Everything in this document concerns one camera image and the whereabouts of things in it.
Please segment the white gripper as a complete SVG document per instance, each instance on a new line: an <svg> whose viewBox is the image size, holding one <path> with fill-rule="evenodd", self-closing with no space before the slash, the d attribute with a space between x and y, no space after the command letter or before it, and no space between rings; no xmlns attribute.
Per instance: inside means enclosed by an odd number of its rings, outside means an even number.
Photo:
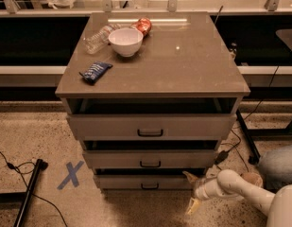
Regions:
<svg viewBox="0 0 292 227"><path fill-rule="evenodd" d="M183 171L183 174L186 176L189 183L194 184L193 198L189 200L185 211L186 215L194 214L202 204L202 201L220 197L221 188L217 183L216 177L199 179L197 176L187 171Z"/></svg>

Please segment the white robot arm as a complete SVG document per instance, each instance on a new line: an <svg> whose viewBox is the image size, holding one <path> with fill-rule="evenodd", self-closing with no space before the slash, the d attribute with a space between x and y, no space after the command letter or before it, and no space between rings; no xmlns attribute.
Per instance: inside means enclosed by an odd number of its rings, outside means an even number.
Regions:
<svg viewBox="0 0 292 227"><path fill-rule="evenodd" d="M187 171L183 174L193 186L187 214L195 213L203 201L243 197L267 216L266 227L292 227L292 184L274 194L230 169L221 170L213 178L199 178Z"/></svg>

